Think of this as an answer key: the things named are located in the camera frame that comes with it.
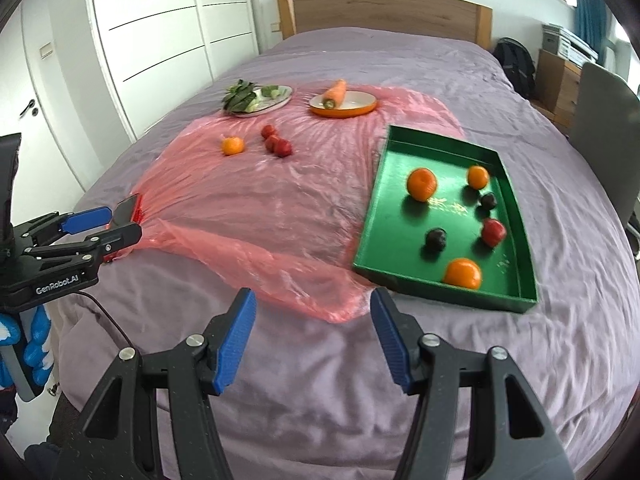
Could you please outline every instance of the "green box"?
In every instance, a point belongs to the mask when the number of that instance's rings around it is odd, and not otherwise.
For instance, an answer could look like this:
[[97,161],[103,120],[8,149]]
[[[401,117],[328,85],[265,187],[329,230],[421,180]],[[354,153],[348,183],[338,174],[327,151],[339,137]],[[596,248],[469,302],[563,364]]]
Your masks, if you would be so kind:
[[[508,233],[495,249],[479,239],[489,213],[478,207],[479,193],[466,185],[466,170],[476,164],[489,171],[481,193],[494,193],[498,205],[490,215]],[[429,168],[438,179],[428,203],[416,202],[406,191],[407,177],[416,168]],[[424,248],[424,235],[438,227],[447,232],[447,247],[432,253]],[[479,265],[479,290],[441,282],[456,258]],[[400,126],[389,127],[353,267],[374,283],[428,300],[520,314],[538,302],[522,216],[498,153]]]

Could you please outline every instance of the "red apple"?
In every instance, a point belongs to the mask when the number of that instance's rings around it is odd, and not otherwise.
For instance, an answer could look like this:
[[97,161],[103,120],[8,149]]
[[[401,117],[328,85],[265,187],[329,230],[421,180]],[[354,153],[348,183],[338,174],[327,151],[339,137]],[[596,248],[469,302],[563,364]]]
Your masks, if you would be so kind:
[[495,218],[487,218],[482,224],[480,237],[489,247],[495,247],[507,237],[507,229]]
[[276,135],[277,133],[278,131],[276,130],[276,127],[273,126],[273,124],[267,124],[261,131],[263,139],[268,139],[269,137],[271,137],[272,135]]
[[272,136],[267,137],[267,140],[264,141],[264,146],[273,153],[274,148],[276,147],[276,143],[280,140],[280,137],[273,134]]
[[288,140],[278,139],[273,149],[273,153],[277,156],[289,156],[293,153],[293,146]]

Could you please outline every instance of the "teal curtain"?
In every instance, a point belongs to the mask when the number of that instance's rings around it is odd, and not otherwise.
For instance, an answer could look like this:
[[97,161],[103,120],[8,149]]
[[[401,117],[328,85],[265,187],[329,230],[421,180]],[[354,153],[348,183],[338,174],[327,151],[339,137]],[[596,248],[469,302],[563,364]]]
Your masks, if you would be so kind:
[[575,33],[598,53],[598,64],[604,65],[609,15],[604,0],[578,0],[575,9]]

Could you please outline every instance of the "white floor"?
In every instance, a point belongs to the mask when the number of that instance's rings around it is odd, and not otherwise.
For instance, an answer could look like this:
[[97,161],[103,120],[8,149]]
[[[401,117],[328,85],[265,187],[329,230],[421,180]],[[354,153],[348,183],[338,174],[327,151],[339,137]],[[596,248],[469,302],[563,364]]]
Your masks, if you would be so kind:
[[53,397],[47,390],[54,384],[53,375],[45,386],[44,392],[31,402],[18,403],[18,420],[14,422],[6,437],[20,456],[31,444],[44,442],[49,435],[49,424],[58,396]]

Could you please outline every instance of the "gloved hand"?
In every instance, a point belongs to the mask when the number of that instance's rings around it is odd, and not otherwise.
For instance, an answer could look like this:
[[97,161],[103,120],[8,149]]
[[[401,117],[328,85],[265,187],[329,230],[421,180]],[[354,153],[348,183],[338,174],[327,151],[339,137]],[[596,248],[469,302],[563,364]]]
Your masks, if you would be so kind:
[[[24,349],[23,360],[33,368],[33,382],[44,386],[53,370],[53,355],[50,350],[49,333],[51,320],[43,305],[35,307],[31,321],[31,340]],[[20,326],[11,316],[0,314],[0,346],[14,345],[20,341]],[[14,380],[4,362],[0,362],[0,389],[8,388]]]

